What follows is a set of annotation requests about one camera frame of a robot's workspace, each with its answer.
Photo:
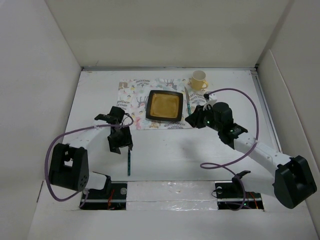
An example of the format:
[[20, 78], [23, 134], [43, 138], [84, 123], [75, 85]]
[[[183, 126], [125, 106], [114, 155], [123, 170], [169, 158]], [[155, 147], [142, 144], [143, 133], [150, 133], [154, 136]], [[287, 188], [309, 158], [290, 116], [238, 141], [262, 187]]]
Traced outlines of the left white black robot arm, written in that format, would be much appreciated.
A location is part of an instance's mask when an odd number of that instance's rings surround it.
[[108, 114], [98, 114], [92, 126], [66, 133], [79, 136], [68, 143], [56, 140], [48, 149], [47, 181], [54, 186], [82, 192], [94, 190], [100, 198], [111, 194], [110, 176], [89, 170], [89, 155], [96, 147], [106, 145], [109, 151], [120, 154], [122, 148], [132, 150], [130, 126], [133, 118], [122, 108], [113, 106]]

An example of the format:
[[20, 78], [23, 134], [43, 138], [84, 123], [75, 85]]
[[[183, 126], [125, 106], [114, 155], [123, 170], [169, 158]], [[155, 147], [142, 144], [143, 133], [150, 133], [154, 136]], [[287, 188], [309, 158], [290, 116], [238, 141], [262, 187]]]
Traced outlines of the fork with teal handle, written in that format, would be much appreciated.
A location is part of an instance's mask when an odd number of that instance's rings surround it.
[[128, 148], [127, 153], [127, 176], [131, 176], [131, 149]]

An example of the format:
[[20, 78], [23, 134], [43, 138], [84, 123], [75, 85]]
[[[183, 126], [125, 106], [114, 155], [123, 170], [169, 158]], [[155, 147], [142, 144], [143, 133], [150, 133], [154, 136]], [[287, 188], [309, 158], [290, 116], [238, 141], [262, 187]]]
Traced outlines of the floral patterned cloth napkin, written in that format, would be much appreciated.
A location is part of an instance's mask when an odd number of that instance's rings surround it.
[[191, 79], [127, 79], [121, 80], [118, 85], [117, 107], [122, 108], [130, 114], [134, 120], [130, 126], [132, 130], [171, 130], [189, 129], [190, 125], [185, 121], [189, 115], [187, 101], [183, 100], [181, 121], [155, 121], [146, 118], [146, 109], [150, 91], [172, 91], [189, 95], [190, 112], [195, 110], [197, 105], [204, 105], [206, 100], [204, 94], [206, 88], [196, 91], [191, 87]]

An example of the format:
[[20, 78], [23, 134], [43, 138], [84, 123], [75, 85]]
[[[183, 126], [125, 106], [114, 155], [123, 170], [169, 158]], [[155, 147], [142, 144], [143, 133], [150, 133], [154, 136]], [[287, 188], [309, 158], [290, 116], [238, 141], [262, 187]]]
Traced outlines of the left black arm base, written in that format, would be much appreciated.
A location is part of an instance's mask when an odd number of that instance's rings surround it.
[[128, 183], [113, 181], [107, 189], [90, 189], [88, 197], [83, 193], [80, 200], [81, 210], [122, 211], [127, 208]]

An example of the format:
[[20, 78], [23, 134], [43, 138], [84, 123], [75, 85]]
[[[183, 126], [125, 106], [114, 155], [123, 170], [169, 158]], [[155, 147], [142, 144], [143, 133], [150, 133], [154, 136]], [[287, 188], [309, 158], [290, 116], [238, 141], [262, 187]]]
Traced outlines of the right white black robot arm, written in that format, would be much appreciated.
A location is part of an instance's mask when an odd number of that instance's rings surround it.
[[209, 127], [217, 131], [220, 140], [232, 149], [244, 153], [265, 168], [273, 177], [268, 190], [283, 206], [295, 208], [317, 191], [308, 161], [292, 157], [258, 141], [257, 137], [234, 122], [233, 113], [225, 102], [198, 105], [186, 122], [193, 128]]

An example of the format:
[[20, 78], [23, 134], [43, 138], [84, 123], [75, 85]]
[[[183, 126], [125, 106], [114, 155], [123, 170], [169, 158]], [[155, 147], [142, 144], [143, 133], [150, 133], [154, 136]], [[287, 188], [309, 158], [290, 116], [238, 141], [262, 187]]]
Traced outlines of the silver table knife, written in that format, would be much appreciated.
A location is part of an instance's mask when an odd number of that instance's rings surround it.
[[185, 98], [186, 98], [186, 105], [187, 105], [187, 111], [188, 111], [188, 115], [190, 116], [191, 113], [191, 106], [190, 106], [190, 96], [189, 96], [189, 92], [188, 89], [186, 87], [184, 87], [185, 90]]

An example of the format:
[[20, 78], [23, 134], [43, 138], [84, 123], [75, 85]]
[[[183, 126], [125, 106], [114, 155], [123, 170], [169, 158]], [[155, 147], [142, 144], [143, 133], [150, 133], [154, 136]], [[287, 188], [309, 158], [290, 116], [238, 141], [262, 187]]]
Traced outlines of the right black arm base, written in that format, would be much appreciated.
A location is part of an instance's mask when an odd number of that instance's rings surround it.
[[249, 170], [234, 175], [231, 180], [218, 180], [214, 182], [215, 189], [211, 196], [217, 200], [218, 210], [264, 210], [262, 196], [258, 192], [245, 191], [240, 180]]

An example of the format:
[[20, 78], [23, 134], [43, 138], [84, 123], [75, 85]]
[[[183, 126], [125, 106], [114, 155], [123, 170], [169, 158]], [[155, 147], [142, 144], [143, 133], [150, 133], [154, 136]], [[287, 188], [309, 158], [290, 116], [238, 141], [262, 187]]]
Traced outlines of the yellow ceramic mug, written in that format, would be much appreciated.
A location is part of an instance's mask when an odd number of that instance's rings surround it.
[[189, 79], [188, 86], [195, 91], [202, 91], [207, 89], [209, 84], [207, 82], [207, 75], [202, 70], [196, 70], [192, 73]]

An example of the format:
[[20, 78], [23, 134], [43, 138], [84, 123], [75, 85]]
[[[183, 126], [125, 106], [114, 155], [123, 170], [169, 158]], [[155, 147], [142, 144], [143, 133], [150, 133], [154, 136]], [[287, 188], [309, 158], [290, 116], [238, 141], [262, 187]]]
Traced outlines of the square black brown plate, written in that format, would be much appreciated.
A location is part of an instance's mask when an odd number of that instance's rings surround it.
[[184, 95], [167, 90], [151, 90], [145, 110], [148, 120], [179, 122], [182, 120]]

